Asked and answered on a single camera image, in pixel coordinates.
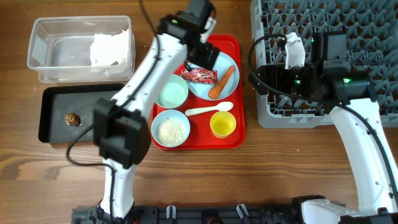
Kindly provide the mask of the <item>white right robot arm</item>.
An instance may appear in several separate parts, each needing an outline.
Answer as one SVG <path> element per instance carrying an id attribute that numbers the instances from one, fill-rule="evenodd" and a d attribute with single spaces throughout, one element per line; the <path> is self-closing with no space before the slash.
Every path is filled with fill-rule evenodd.
<path id="1" fill-rule="evenodd" d="M 379 114 L 374 85 L 364 71 L 352 72 L 346 34 L 316 32 L 310 61 L 295 33 L 274 34 L 286 54 L 284 65 L 252 68 L 257 91 L 272 91 L 324 107 L 343 141 L 358 193 L 358 209 L 348 210 L 320 195 L 296 197 L 294 223 L 396 223 L 397 165 Z"/>

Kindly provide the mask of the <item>white tissue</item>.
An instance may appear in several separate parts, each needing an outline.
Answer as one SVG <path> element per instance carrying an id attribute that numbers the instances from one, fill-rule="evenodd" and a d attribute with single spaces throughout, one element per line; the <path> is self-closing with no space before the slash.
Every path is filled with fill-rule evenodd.
<path id="1" fill-rule="evenodd" d="M 129 29 L 120 34 L 95 34 L 90 45 L 91 66 L 119 65 L 128 59 Z"/>

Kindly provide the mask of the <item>red snack wrapper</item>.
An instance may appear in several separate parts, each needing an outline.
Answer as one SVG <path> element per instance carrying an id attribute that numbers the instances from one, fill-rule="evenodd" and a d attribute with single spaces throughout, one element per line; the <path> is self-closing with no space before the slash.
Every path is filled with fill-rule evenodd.
<path id="1" fill-rule="evenodd" d="M 190 72 L 182 70 L 179 76 L 186 81 L 195 83 L 216 84 L 218 82 L 217 71 L 204 68 L 193 68 Z"/>

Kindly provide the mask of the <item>orange carrot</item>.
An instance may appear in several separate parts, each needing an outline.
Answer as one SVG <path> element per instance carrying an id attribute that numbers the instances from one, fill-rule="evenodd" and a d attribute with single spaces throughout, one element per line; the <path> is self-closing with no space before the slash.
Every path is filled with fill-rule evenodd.
<path id="1" fill-rule="evenodd" d="M 208 97 L 211 100 L 216 100 L 220 97 L 224 87 L 226 86 L 227 82 L 229 81 L 231 75 L 235 71 L 235 66 L 231 65 L 221 79 L 216 83 L 208 92 Z"/>

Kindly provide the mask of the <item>mint green bowl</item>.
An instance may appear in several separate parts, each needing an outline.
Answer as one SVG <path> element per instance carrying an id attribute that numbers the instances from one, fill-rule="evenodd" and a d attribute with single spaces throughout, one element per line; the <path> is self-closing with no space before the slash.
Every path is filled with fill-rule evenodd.
<path id="1" fill-rule="evenodd" d="M 174 109 L 183 105 L 189 94 L 186 81 L 172 74 L 163 87 L 155 103 L 164 109 Z"/>

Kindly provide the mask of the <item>light blue bowl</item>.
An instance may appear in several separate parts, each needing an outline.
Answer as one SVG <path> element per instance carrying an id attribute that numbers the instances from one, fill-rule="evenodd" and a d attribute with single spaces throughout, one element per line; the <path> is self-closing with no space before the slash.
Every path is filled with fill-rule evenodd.
<path id="1" fill-rule="evenodd" d="M 167 119 L 167 118 L 175 118 L 175 119 L 179 119 L 185 126 L 185 140 L 184 142 L 188 139 L 189 134 L 190 134 L 190 122 L 188 120 L 188 118 L 180 111 L 177 110 L 165 110 L 161 113 L 159 113 L 153 120 L 152 122 L 152 126 L 151 126 L 151 131 L 152 131 L 152 137 L 154 138 L 154 141 L 158 144 L 160 144 L 163 147 L 167 147 L 163 144 L 160 143 L 158 137 L 157 137 L 157 128 L 159 126 L 159 124 Z"/>

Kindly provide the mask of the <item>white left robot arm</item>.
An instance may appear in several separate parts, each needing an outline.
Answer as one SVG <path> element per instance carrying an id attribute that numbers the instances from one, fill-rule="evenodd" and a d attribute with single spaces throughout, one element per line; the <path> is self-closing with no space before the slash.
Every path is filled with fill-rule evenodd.
<path id="1" fill-rule="evenodd" d="M 183 63 L 207 70 L 214 67 L 220 50 L 207 38 L 216 24 L 215 16 L 214 5 L 200 0 L 161 18 L 150 50 L 132 78 L 110 100 L 96 102 L 93 142 L 106 171 L 104 197 L 96 211 L 103 223 L 131 221 L 134 171 L 149 150 L 147 120 L 152 107 Z"/>

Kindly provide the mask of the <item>brown mushroom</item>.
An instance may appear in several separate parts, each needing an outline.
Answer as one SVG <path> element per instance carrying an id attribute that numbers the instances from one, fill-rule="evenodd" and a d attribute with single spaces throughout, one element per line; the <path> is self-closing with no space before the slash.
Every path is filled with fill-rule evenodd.
<path id="1" fill-rule="evenodd" d="M 78 126 L 80 124 L 80 117 L 75 113 L 67 113 L 65 121 L 70 126 Z"/>

